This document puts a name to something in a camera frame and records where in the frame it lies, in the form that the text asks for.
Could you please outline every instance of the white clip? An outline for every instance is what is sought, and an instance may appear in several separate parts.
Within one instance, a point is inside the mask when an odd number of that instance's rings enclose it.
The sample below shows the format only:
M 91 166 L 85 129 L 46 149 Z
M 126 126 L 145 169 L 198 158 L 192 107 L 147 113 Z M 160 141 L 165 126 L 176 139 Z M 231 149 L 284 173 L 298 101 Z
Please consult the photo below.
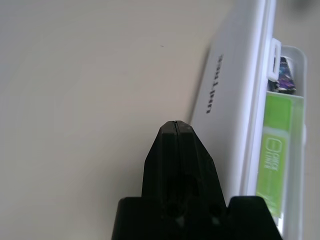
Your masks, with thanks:
M 276 82 L 279 79 L 281 46 L 282 44 L 279 40 L 271 39 L 267 78 L 272 82 Z

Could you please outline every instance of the white surface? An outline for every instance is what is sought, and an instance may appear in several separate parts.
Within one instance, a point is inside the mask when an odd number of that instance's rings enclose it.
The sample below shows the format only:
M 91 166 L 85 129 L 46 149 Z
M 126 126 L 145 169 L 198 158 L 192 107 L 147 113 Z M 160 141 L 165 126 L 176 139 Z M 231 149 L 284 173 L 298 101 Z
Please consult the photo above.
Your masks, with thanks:
M 256 128 L 257 113 L 264 114 L 264 105 L 257 110 L 256 96 L 263 85 L 257 79 L 264 82 L 265 96 L 275 2 L 239 0 L 228 13 L 212 41 L 191 120 L 195 133 L 214 159 L 227 204 L 233 196 L 247 194 L 244 185 L 248 185 L 245 175 L 249 175 L 246 167 L 251 162 L 251 133 Z
M 190 117 L 228 0 L 0 2 L 0 238 L 110 239 L 159 127 Z M 320 15 L 275 37 L 308 57 L 304 236 L 320 234 Z

